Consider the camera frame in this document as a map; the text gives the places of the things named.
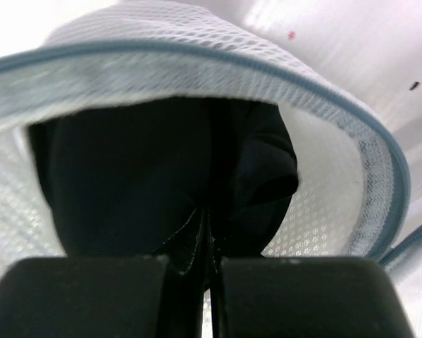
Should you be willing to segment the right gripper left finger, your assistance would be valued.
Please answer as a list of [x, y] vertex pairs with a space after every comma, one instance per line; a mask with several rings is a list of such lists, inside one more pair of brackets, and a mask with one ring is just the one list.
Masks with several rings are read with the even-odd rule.
[[150, 256], [27, 258], [0, 280], [0, 337], [199, 337], [207, 214]]

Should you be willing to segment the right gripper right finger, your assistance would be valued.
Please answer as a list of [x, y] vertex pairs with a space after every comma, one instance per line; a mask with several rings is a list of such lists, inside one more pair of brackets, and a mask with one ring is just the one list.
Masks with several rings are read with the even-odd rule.
[[412, 337], [379, 265], [401, 220], [387, 217], [365, 257], [227, 258], [220, 218], [207, 218], [214, 337]]

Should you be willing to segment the black bra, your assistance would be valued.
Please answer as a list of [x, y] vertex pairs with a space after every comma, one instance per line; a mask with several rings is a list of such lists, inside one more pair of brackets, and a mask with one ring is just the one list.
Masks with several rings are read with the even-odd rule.
[[257, 257], [299, 187], [279, 109], [264, 102], [173, 97], [89, 109], [27, 133], [69, 256], [165, 254], [188, 271], [185, 236], [209, 212], [224, 256]]

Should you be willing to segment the blue-trim mesh laundry bag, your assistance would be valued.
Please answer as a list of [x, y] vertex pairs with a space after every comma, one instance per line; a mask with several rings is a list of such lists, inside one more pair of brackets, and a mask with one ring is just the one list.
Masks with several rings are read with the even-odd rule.
[[[299, 187], [257, 257], [363, 258], [387, 217], [400, 227], [379, 259], [422, 337], [422, 225], [402, 241], [411, 197], [399, 144], [367, 105], [274, 43], [205, 8], [122, 1], [55, 29], [39, 48], [0, 58], [0, 280], [27, 258], [65, 253], [28, 128], [97, 108], [173, 97], [276, 105], [297, 156]], [[201, 335], [212, 335], [207, 236]]]

